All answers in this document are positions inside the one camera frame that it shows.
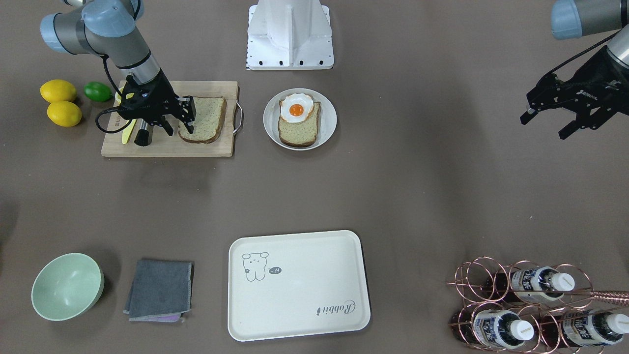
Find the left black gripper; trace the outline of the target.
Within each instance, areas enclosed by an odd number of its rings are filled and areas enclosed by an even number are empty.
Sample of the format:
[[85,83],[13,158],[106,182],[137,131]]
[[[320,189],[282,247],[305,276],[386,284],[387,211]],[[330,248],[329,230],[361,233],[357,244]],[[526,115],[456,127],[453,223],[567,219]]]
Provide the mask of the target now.
[[615,114],[629,114],[628,67],[603,47],[567,81],[553,72],[545,74],[526,98],[528,109],[520,116],[523,125],[544,110],[575,113],[575,119],[558,132],[564,140],[580,129],[600,128]]

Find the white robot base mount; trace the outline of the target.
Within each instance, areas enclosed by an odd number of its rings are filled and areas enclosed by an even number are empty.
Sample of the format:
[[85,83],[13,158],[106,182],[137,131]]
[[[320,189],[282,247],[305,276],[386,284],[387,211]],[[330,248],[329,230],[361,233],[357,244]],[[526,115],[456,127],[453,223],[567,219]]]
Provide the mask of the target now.
[[247,33],[248,70],[333,68],[330,10],[318,0],[259,0]]

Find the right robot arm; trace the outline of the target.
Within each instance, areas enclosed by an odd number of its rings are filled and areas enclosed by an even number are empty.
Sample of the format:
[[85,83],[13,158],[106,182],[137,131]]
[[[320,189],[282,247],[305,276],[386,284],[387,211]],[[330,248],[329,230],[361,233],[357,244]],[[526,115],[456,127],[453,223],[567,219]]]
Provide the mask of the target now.
[[123,119],[143,119],[162,127],[168,135],[173,128],[167,115],[178,119],[188,132],[194,131],[196,109],[191,96],[177,96],[151,53],[136,20],[144,6],[139,0],[84,0],[71,2],[69,13],[49,14],[41,20],[40,33],[52,49],[69,54],[93,54],[110,58],[124,74],[126,85],[121,103],[106,110]]

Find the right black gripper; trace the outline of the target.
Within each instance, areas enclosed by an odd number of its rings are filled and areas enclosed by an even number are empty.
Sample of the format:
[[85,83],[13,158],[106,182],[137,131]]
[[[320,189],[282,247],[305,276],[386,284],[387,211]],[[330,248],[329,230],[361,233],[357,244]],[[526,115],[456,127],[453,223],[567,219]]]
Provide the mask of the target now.
[[196,116],[195,101],[192,96],[178,96],[164,72],[148,83],[139,84],[132,74],[126,76],[122,90],[121,104],[117,113],[124,119],[143,119],[151,126],[159,126],[168,136],[174,130],[166,119],[172,115],[183,123],[189,134],[193,134]]

